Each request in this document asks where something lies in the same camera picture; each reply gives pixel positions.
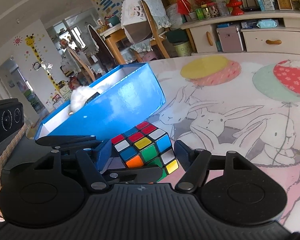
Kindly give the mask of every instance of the drawer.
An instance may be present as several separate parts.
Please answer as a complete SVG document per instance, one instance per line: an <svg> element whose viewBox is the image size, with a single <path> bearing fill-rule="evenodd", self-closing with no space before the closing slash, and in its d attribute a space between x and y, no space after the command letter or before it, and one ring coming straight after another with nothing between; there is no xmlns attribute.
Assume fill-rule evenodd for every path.
<svg viewBox="0 0 300 240"><path fill-rule="evenodd" d="M211 25L190 28L198 53L218 52L215 31Z"/></svg>
<svg viewBox="0 0 300 240"><path fill-rule="evenodd" d="M243 36L247 52L300 54L300 32L253 31L244 32Z"/></svg>

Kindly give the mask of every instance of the white cotton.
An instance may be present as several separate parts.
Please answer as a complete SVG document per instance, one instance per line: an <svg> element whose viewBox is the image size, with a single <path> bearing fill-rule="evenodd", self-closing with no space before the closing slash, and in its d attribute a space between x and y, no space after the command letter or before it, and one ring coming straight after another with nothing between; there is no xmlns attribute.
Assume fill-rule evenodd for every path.
<svg viewBox="0 0 300 240"><path fill-rule="evenodd" d="M73 113L78 112L86 103L86 101L92 97L97 90L91 87L78 87L72 92L70 99L70 109Z"/></svg>

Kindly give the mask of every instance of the red balloon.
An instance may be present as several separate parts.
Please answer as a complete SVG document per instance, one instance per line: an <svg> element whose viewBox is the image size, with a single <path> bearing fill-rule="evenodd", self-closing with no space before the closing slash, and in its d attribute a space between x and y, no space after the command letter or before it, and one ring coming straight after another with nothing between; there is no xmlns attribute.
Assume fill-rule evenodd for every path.
<svg viewBox="0 0 300 240"><path fill-rule="evenodd" d="M274 67L273 73L285 87L300 94L300 68L281 65L287 61L288 60L278 63Z"/></svg>

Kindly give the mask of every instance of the tv stand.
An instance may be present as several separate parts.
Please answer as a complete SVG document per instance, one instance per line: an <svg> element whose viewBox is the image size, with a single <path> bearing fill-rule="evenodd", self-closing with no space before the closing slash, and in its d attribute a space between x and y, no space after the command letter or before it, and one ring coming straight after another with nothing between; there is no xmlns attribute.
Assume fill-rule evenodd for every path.
<svg viewBox="0 0 300 240"><path fill-rule="evenodd" d="M185 23L181 29L187 31L194 52L218 52L217 24L249 19L280 19L284 25L273 29L242 29L247 52L276 52L300 54L300 11L257 11L239 16L217 18Z"/></svg>

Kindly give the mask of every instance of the rubik's cube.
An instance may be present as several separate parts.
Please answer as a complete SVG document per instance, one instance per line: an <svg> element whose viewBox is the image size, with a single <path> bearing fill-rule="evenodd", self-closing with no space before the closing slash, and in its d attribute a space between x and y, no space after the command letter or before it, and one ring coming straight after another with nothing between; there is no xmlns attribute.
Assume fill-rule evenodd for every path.
<svg viewBox="0 0 300 240"><path fill-rule="evenodd" d="M112 138L111 142L127 168L155 164L162 168L158 181L179 167L169 135L146 121Z"/></svg>

